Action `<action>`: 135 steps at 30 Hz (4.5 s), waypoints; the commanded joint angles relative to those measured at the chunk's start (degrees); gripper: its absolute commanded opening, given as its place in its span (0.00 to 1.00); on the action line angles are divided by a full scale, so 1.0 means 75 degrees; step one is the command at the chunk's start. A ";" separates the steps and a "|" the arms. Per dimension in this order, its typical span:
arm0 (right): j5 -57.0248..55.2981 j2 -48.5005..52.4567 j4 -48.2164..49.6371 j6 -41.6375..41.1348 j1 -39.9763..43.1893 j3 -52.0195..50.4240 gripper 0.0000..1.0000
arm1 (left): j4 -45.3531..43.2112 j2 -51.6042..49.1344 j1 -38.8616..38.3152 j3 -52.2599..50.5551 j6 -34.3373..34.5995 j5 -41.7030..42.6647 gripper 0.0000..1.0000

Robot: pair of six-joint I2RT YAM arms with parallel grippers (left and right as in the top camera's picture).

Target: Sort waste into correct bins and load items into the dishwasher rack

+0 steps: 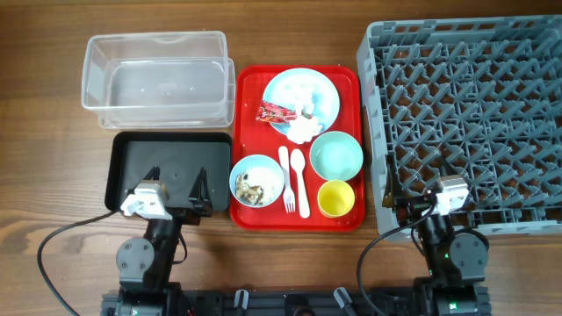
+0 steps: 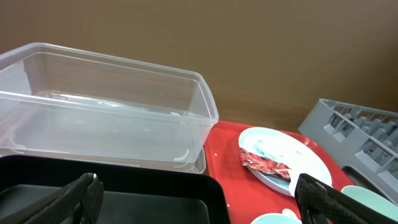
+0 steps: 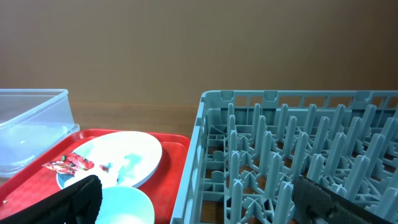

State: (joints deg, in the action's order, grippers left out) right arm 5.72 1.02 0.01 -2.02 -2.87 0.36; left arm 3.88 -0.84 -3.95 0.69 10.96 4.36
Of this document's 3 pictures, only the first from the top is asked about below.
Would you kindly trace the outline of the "food scraps and rice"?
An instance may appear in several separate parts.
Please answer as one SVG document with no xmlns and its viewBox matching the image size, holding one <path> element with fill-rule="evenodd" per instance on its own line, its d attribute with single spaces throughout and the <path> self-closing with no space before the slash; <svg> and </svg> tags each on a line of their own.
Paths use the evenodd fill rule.
<svg viewBox="0 0 562 316">
<path fill-rule="evenodd" d="M 245 205 L 261 207 L 277 197 L 279 178 L 267 168 L 248 168 L 235 178 L 235 196 Z"/>
</svg>

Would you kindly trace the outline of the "yellow plastic cup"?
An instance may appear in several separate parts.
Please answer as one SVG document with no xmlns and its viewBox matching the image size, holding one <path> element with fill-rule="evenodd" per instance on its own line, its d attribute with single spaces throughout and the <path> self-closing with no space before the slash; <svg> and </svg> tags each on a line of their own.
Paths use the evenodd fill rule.
<svg viewBox="0 0 562 316">
<path fill-rule="evenodd" d="M 325 182 L 318 191 L 317 203 L 320 212 L 328 218 L 338 218 L 348 214 L 355 204 L 355 192 L 341 180 Z"/>
</svg>

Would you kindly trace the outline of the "light blue bowl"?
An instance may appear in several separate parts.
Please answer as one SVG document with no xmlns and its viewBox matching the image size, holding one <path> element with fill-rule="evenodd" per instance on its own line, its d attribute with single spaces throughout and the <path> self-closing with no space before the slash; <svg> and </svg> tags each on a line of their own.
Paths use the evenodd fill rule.
<svg viewBox="0 0 562 316">
<path fill-rule="evenodd" d="M 235 178 L 245 169 L 248 168 L 255 168 L 255 167 L 260 167 L 260 168 L 267 168 L 267 169 L 271 169 L 279 178 L 279 189 L 278 189 L 278 194 L 277 197 L 275 198 L 275 200 L 273 202 L 275 202 L 282 194 L 283 189 L 284 189 L 284 174 L 283 171 L 280 167 L 280 165 L 271 157 L 267 156 L 267 155 L 263 155 L 263 154 L 252 154 L 249 156 L 246 156 L 244 158 L 242 158 L 241 160 L 239 160 L 232 168 L 231 170 L 231 174 L 229 177 L 229 189 L 234 197 L 234 199 L 236 201 L 238 201 L 239 203 L 241 203 L 244 206 L 248 206 L 251 208 L 263 208 L 265 206 L 271 205 L 272 203 L 265 205 L 265 206 L 261 206 L 261 207 L 256 207 L 256 206 L 250 206 L 250 205 L 245 205 L 240 199 L 238 199 L 235 194 Z"/>
</svg>

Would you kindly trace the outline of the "mint green bowl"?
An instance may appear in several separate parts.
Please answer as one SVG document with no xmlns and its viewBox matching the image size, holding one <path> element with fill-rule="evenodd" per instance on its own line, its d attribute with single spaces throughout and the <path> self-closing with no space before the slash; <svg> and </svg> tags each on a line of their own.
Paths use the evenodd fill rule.
<svg viewBox="0 0 562 316">
<path fill-rule="evenodd" d="M 313 142 L 309 160 L 322 179 L 349 181 L 363 167 L 364 154 L 353 136 L 332 131 L 323 133 Z"/>
</svg>

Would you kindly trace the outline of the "white plastic fork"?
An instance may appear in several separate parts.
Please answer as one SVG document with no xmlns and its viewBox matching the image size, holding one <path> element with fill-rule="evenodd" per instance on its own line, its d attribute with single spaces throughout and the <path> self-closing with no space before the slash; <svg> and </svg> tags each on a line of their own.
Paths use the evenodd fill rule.
<svg viewBox="0 0 562 316">
<path fill-rule="evenodd" d="M 291 187 L 290 181 L 290 163 L 289 163 L 289 152 L 286 146 L 281 146 L 278 148 L 278 158 L 281 169 L 284 174 L 284 191 L 283 191 L 283 201 L 285 210 L 287 213 L 295 212 L 295 195 Z"/>
</svg>

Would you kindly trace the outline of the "white plastic spoon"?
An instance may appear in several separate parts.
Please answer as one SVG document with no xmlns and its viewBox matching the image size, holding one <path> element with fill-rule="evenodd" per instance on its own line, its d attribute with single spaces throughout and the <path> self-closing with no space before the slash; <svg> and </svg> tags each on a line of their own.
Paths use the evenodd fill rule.
<svg viewBox="0 0 562 316">
<path fill-rule="evenodd" d="M 311 211 L 304 181 L 304 168 L 306 166 L 306 160 L 304 154 L 300 149 L 295 148 L 292 150 L 290 156 L 290 165 L 295 171 L 297 177 L 299 215 L 303 219 L 308 219 L 311 215 Z"/>
</svg>

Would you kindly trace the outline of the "white napkin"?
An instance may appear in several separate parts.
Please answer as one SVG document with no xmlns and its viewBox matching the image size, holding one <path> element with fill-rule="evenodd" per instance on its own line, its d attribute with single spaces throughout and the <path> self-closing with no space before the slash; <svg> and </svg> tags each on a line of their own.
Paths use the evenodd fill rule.
<svg viewBox="0 0 562 316">
<path fill-rule="evenodd" d="M 317 118 L 298 116 L 289 122 L 289 129 L 286 133 L 286 137 L 293 143 L 303 144 L 319 135 L 322 129 L 323 125 L 319 123 Z"/>
<path fill-rule="evenodd" d="M 313 116 L 325 97 L 316 85 L 289 84 L 285 86 L 285 103 L 297 113 Z"/>
</svg>

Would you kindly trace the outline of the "red strawberry cake wrapper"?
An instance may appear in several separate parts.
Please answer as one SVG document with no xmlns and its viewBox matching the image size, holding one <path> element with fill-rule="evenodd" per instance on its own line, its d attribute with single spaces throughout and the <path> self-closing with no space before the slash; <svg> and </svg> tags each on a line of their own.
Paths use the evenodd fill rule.
<svg viewBox="0 0 562 316">
<path fill-rule="evenodd" d="M 284 108 L 280 105 L 273 104 L 264 100 L 262 100 L 259 104 L 256 113 L 256 120 L 275 124 L 288 124 L 290 121 L 295 120 L 297 117 L 310 119 L 312 115 L 304 111 L 297 113 L 295 110 Z"/>
</svg>

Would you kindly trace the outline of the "light blue plate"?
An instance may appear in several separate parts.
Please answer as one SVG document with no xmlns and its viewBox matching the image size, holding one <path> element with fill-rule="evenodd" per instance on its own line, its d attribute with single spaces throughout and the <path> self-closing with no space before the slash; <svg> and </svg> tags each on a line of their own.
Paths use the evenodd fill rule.
<svg viewBox="0 0 562 316">
<path fill-rule="evenodd" d="M 292 108 L 285 103 L 285 86 L 289 84 L 318 86 L 318 90 L 320 90 L 325 97 L 325 102 L 318 111 L 314 112 L 312 117 L 317 118 L 319 123 L 323 125 L 321 133 L 326 132 L 329 127 L 335 123 L 340 110 L 340 98 L 335 85 L 319 71 L 310 68 L 291 68 L 282 71 L 270 80 L 265 88 L 262 100 L 292 110 Z M 289 123 L 270 124 L 275 130 L 286 136 Z"/>
</svg>

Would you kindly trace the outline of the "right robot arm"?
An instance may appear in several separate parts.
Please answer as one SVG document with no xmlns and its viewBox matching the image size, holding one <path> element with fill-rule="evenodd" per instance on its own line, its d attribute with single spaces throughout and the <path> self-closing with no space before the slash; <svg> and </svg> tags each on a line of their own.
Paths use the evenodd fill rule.
<svg viewBox="0 0 562 316">
<path fill-rule="evenodd" d="M 450 213 L 463 208 L 468 183 L 448 162 L 442 163 L 437 186 L 424 194 L 404 193 L 399 172 L 388 166 L 382 205 L 405 210 L 418 233 L 429 276 L 417 277 L 407 296 L 408 315 L 489 315 L 485 280 L 489 242 L 470 227 L 455 229 Z"/>
</svg>

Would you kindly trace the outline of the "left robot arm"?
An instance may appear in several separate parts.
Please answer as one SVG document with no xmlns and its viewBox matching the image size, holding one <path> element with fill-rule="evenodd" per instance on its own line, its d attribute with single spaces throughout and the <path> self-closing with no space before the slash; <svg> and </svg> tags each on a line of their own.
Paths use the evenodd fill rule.
<svg viewBox="0 0 562 316">
<path fill-rule="evenodd" d="M 154 166 L 132 189 L 120 206 L 126 216 L 138 215 L 148 222 L 140 238 L 125 241 L 116 254 L 119 292 L 102 298 L 101 314 L 194 315 L 195 307 L 179 283 L 169 280 L 175 253 L 184 239 L 184 225 L 197 226 L 213 213 L 207 174 L 201 169 L 188 196 L 190 207 L 168 206 L 169 192 Z"/>
</svg>

